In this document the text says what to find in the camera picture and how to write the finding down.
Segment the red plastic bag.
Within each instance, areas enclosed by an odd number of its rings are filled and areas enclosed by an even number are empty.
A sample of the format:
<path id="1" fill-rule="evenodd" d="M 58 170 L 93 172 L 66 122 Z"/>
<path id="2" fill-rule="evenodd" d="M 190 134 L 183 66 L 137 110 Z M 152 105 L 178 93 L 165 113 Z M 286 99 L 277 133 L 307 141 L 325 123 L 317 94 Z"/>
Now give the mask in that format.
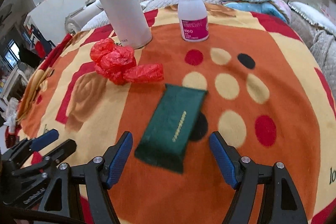
<path id="1" fill-rule="evenodd" d="M 111 38 L 96 42 L 90 51 L 96 73 L 115 85 L 156 83 L 164 80 L 162 64 L 138 65 L 132 47 L 118 46 Z"/>

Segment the orange red yellow blanket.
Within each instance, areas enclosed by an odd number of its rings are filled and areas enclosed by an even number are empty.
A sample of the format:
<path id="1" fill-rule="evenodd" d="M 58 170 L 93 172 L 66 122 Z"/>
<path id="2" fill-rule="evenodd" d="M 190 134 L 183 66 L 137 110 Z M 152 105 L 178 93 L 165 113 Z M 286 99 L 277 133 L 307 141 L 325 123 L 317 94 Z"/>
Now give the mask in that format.
<path id="1" fill-rule="evenodd" d="M 20 113 L 21 138 L 57 129 L 73 139 L 70 165 L 102 155 L 124 131 L 138 145 L 165 84 L 207 91 L 206 134 L 253 162 L 283 162 L 309 223 L 332 222 L 335 211 L 335 100 L 301 38 L 272 16 L 208 5 L 210 36 L 181 37 L 175 6 L 146 12 L 152 41 L 136 50 L 140 65 L 161 63 L 164 81 L 117 86 L 95 72 L 92 46 L 117 39 L 111 26 L 75 35 L 35 73 Z"/>

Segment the dark green packet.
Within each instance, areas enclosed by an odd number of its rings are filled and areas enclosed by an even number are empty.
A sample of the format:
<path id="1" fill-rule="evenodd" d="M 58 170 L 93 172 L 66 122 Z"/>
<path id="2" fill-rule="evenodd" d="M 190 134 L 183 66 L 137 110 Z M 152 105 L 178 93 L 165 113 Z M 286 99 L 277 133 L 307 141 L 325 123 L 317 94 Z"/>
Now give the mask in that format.
<path id="1" fill-rule="evenodd" d="M 207 95 L 204 89 L 165 84 L 165 91 L 134 151 L 137 159 L 183 173 L 187 143 Z"/>

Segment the beige quilted sofa cover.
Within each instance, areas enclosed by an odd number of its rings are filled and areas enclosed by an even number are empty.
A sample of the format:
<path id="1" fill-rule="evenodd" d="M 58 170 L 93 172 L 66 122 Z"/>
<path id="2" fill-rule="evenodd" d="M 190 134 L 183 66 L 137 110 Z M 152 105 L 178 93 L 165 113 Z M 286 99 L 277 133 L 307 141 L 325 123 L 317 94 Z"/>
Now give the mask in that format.
<path id="1" fill-rule="evenodd" d="M 335 77 L 335 36 L 324 29 L 312 26 L 293 10 L 290 26 L 309 48 L 324 75 Z"/>

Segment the white gold trimmed pillow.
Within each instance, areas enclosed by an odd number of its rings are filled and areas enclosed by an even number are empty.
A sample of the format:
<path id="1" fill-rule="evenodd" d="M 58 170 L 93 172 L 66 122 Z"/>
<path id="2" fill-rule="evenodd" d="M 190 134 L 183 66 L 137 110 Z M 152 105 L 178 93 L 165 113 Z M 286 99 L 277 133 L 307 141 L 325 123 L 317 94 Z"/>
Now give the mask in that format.
<path id="1" fill-rule="evenodd" d="M 302 2 L 288 2 L 288 6 L 310 25 L 335 35 L 335 24 L 315 8 Z"/>

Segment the white thermos bottle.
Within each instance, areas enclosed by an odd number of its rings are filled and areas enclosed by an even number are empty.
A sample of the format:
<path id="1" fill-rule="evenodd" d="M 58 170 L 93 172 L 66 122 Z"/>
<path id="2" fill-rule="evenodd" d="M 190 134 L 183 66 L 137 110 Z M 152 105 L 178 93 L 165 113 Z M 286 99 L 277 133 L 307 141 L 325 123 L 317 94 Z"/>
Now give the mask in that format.
<path id="1" fill-rule="evenodd" d="M 152 40 L 138 0 L 99 0 L 123 46 L 142 48 Z"/>

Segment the white pink pill bottle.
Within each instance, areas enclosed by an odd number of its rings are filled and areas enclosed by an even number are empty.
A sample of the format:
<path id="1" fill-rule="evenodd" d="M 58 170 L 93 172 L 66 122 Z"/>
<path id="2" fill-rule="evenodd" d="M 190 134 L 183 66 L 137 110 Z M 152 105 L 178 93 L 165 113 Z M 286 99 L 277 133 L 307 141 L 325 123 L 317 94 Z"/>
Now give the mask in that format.
<path id="1" fill-rule="evenodd" d="M 178 19 L 185 41 L 201 42 L 209 37 L 207 10 L 202 0 L 178 0 Z"/>

